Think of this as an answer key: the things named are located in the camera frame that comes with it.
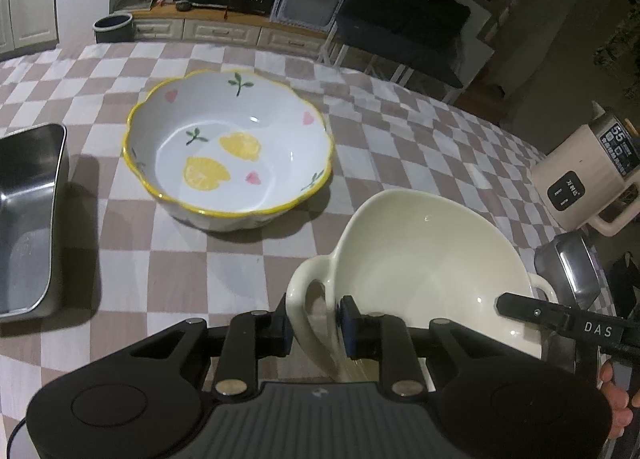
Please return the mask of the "person's right hand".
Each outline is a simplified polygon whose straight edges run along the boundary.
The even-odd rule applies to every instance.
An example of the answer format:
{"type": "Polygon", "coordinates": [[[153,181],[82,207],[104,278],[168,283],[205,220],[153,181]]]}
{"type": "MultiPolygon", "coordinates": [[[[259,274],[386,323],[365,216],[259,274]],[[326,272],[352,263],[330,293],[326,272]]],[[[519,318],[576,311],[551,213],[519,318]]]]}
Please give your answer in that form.
{"type": "Polygon", "coordinates": [[[627,391],[614,384],[614,368],[610,361],[606,361],[600,369],[600,391],[608,400],[612,410],[612,424],[608,432],[608,439],[617,439],[624,434],[626,427],[631,424],[634,414],[633,408],[639,407],[639,393],[629,397],[627,391]]]}

